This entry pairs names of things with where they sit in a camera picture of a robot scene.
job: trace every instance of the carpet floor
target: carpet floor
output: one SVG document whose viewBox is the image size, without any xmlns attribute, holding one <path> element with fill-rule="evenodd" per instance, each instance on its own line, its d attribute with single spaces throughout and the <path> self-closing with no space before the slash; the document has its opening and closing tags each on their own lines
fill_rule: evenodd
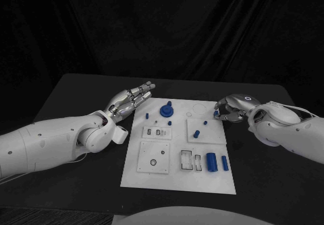
<svg viewBox="0 0 324 225">
<path fill-rule="evenodd" d="M 102 213 L 0 208 L 1 225 L 109 225 L 112 218 Z"/>
</svg>

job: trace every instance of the black table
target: black table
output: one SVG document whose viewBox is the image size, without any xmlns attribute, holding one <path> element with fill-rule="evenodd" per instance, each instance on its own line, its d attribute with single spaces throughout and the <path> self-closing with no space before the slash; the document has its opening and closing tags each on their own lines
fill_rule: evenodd
<svg viewBox="0 0 324 225">
<path fill-rule="evenodd" d="M 66 74 L 34 121 L 83 116 L 103 110 L 122 90 L 148 79 Z M 155 98 L 217 101 L 231 93 L 262 103 L 292 105 L 277 85 L 151 79 Z M 133 114 L 119 125 L 131 131 Z M 83 161 L 34 172 L 0 186 L 2 207 L 80 210 L 131 215 L 167 206 L 227 210 L 273 224 L 322 224 L 324 165 L 262 144 L 247 123 L 223 123 L 236 195 L 119 187 L 128 140 L 110 143 Z"/>
</svg>

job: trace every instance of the robotic hand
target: robotic hand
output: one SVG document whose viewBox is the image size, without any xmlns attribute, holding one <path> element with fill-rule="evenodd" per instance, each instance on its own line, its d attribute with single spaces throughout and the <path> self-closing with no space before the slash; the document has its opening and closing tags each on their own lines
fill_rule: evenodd
<svg viewBox="0 0 324 225">
<path fill-rule="evenodd" d="M 305 109 L 272 101 L 260 104 L 251 96 L 243 94 L 224 97 L 214 109 L 221 105 L 228 114 L 220 115 L 215 111 L 215 120 L 237 123 L 247 117 L 247 130 L 263 144 L 272 147 L 280 145 L 287 151 L 324 164 L 324 118 Z M 300 119 L 286 107 L 309 113 L 311 118 Z"/>
<path fill-rule="evenodd" d="M 128 131 L 116 126 L 155 87 L 146 82 L 123 90 L 103 111 L 86 116 L 38 121 L 0 136 L 0 178 L 50 169 L 73 161 L 82 154 L 99 152 L 109 142 L 122 144 Z"/>
</svg>

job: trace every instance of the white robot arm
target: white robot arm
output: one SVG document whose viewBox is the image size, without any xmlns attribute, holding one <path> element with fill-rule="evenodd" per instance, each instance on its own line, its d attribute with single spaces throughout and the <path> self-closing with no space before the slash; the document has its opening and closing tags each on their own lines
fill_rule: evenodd
<svg viewBox="0 0 324 225">
<path fill-rule="evenodd" d="M 227 115 L 214 114 L 217 120 L 240 122 L 247 117 L 247 130 L 267 146 L 282 146 L 292 153 L 324 164 L 324 118 L 306 110 L 276 102 L 260 104 L 249 95 L 233 94 L 214 106 L 224 105 Z M 309 113 L 311 118 L 300 119 L 289 110 L 295 108 Z"/>
<path fill-rule="evenodd" d="M 0 136 L 0 178 L 50 169 L 87 152 L 99 152 L 109 142 L 122 144 L 128 131 L 116 126 L 151 97 L 146 82 L 123 90 L 103 111 L 86 116 L 35 122 Z"/>
</svg>

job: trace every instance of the circular hole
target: circular hole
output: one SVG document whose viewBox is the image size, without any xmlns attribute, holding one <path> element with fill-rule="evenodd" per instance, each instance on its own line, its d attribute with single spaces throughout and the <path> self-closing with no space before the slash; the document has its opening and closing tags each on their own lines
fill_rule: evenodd
<svg viewBox="0 0 324 225">
<path fill-rule="evenodd" d="M 156 165 L 156 160 L 155 159 L 151 160 L 151 165 Z"/>
</svg>

